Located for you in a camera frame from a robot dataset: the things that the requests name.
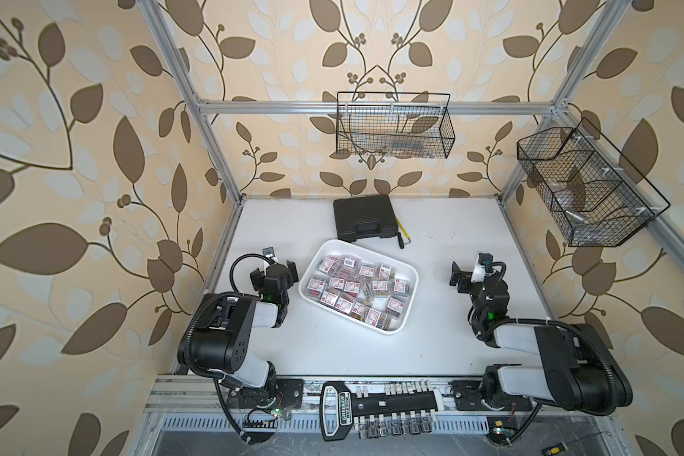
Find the white plastic storage tray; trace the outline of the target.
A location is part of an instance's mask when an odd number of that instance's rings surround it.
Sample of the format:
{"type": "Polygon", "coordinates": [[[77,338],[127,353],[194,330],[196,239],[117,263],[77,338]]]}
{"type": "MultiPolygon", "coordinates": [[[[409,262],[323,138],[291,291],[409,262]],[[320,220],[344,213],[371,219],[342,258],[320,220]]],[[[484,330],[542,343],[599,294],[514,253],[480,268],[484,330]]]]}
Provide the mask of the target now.
{"type": "Polygon", "coordinates": [[[393,336],[407,323],[419,282],[410,264],[331,239],[303,274],[300,296],[353,324],[393,336]]]}

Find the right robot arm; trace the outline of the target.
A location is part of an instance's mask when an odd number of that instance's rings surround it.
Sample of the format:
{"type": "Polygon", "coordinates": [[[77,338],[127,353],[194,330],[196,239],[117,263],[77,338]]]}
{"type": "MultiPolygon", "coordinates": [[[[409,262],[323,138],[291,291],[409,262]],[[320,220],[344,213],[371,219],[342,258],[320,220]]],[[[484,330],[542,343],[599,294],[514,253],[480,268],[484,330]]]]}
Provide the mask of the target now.
{"type": "Polygon", "coordinates": [[[513,429],[493,426],[488,440],[495,446],[517,443],[543,407],[591,416],[608,416],[632,404],[634,391],[603,338],[591,324],[555,319],[510,317],[505,262],[478,254],[464,270],[452,264],[450,286],[469,297],[467,323],[477,340],[490,348],[539,358],[539,364],[495,364],[486,367],[477,391],[483,407],[516,410],[520,400],[532,406],[513,429]]]}

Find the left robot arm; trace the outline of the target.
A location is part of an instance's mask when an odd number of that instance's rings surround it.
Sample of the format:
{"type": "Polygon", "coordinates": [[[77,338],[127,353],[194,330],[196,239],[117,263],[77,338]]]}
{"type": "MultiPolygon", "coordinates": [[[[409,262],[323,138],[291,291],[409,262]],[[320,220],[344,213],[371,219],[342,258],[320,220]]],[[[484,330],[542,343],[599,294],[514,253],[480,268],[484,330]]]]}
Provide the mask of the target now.
{"type": "Polygon", "coordinates": [[[296,264],[278,262],[272,248],[239,256],[229,267],[231,290],[205,294],[180,340],[178,363],[213,382],[224,417],[247,445],[261,439],[239,423],[228,401],[237,394],[250,412],[266,412],[277,420],[283,397],[277,370],[273,362],[251,353],[250,339],[254,328],[276,329],[283,324],[290,306],[289,291],[298,281],[296,264]],[[241,292],[235,281],[236,268],[245,260],[266,264],[249,274],[252,294],[241,292]]]}

